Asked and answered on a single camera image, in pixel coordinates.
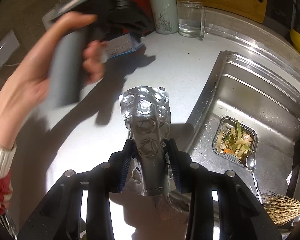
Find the broom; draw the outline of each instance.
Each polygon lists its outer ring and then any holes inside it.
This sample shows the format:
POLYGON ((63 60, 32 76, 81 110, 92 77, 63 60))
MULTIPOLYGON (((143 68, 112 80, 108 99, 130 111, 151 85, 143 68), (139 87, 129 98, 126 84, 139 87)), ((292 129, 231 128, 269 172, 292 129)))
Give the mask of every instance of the broom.
POLYGON ((263 206, 272 221, 282 226, 300 215, 300 201, 276 193, 262 195, 263 206))

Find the metal screw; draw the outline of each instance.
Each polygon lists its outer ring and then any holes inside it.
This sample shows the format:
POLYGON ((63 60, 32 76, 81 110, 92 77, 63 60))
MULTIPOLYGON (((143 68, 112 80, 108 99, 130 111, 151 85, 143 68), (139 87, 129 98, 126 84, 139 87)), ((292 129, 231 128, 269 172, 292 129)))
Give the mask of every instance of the metal screw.
POLYGON ((110 166, 111 166, 111 163, 108 163, 108 162, 105 162, 105 163, 101 164, 101 168, 103 168, 103 169, 110 168, 110 166))
POLYGON ((200 166, 199 166, 198 163, 191 163, 191 164, 190 164, 190 167, 193 168, 193 169, 197 169, 197 168, 199 168, 200 166))
POLYGON ((73 174, 75 174, 75 171, 74 171, 74 170, 67 170, 67 171, 65 172, 65 176, 66 176, 66 177, 71 177, 73 174))
POLYGON ((230 177, 230 178, 233 178, 235 176, 235 172, 234 171, 227 171, 226 174, 230 177))

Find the aluminum foil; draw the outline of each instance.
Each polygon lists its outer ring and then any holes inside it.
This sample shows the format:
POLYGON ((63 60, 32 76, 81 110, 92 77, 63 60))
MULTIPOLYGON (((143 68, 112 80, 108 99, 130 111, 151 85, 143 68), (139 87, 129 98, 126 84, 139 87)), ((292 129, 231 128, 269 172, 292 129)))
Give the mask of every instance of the aluminum foil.
POLYGON ((129 138, 137 148, 125 188, 140 195, 174 190, 166 149, 171 123, 169 94, 162 87, 140 86, 124 92, 119 101, 129 138))

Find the hand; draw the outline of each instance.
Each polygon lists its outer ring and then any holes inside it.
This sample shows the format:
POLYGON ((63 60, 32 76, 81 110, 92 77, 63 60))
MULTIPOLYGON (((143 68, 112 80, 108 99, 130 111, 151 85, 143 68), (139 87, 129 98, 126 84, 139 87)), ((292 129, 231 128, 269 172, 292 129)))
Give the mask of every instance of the hand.
MULTIPOLYGON (((0 91, 0 145, 12 148, 26 115, 45 100, 49 91, 47 77, 59 40, 69 31, 93 23, 96 15, 69 12, 63 15, 34 45, 0 91)), ((97 82, 105 72, 101 63, 104 42, 92 41, 83 52, 83 68, 88 82, 97 82)))

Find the water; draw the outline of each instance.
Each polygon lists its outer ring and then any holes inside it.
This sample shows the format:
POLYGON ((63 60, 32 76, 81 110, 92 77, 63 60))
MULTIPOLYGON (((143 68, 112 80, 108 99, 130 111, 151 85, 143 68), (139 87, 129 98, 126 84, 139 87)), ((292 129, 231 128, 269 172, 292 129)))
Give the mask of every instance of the water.
POLYGON ((199 37, 201 29, 200 21, 179 19, 179 33, 186 37, 199 37))

